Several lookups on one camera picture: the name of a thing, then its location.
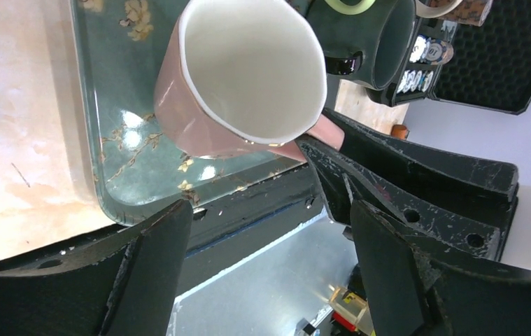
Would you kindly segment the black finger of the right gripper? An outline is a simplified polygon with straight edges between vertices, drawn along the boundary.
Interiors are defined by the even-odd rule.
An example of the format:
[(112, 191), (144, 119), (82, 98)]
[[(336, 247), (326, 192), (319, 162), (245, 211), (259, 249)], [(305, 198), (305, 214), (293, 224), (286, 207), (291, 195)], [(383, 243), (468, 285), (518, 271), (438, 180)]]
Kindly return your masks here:
[(514, 164), (397, 139), (332, 109), (324, 109), (323, 115), (345, 132), (340, 154), (397, 185), (454, 190), (496, 202), (516, 199), (518, 168)]
[(353, 204), (363, 201), (388, 220), (477, 258), (498, 260), (507, 239), (507, 203), (454, 190), (404, 187), (310, 136), (298, 141), (316, 175), (330, 218), (353, 237)]

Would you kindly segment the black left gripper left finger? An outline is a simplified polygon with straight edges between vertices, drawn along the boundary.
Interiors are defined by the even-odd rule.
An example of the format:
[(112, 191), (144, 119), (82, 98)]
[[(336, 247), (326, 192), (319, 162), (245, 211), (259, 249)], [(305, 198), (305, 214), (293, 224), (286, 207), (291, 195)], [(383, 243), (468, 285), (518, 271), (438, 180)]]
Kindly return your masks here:
[(165, 335), (193, 210), (178, 200), (0, 261), (0, 335)]

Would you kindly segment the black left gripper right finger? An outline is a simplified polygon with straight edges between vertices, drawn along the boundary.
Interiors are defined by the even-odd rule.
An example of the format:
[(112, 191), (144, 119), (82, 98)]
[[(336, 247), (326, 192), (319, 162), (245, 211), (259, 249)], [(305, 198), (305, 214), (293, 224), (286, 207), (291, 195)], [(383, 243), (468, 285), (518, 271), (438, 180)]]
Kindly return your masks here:
[(477, 258), (371, 204), (351, 228), (377, 335), (531, 335), (531, 271)]

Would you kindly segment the cream patterned mug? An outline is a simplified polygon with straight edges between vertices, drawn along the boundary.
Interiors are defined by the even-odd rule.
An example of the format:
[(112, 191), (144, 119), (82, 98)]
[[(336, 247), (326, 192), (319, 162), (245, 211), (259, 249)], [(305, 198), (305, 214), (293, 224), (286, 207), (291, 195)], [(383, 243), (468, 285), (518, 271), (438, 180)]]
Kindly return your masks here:
[(416, 2), (416, 15), (420, 18), (440, 19), (463, 25), (480, 27), (486, 21), (493, 0), (422, 1)]

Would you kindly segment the dark teal mug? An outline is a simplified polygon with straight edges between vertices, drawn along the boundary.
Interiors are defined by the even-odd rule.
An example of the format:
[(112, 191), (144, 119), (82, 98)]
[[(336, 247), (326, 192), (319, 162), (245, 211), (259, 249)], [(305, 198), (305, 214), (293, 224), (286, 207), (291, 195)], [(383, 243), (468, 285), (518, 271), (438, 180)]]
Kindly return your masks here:
[(375, 1), (363, 13), (345, 15), (326, 1), (313, 1), (306, 19), (322, 46), (329, 75), (382, 90), (406, 56), (416, 5), (409, 0)]

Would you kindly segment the light green upside-down mug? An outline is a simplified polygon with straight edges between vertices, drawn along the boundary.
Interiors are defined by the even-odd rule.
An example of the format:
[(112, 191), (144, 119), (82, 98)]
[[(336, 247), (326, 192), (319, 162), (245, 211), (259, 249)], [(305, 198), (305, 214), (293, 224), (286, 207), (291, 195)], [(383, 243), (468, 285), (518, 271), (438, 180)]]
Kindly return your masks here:
[(361, 0), (356, 4), (347, 4), (342, 0), (325, 0), (325, 3), (334, 11), (343, 15), (359, 15), (369, 10), (375, 3), (375, 0)]

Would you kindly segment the pale pink tall mug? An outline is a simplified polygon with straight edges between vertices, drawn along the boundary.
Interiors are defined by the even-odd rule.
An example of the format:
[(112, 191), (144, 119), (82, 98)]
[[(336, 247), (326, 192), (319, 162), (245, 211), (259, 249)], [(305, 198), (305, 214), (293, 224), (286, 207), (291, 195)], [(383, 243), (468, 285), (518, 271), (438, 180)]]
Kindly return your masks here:
[(307, 134), (340, 149), (323, 115), (327, 73), (310, 25), (285, 1), (190, 1), (154, 93), (163, 134), (198, 158), (270, 151), (293, 160)]

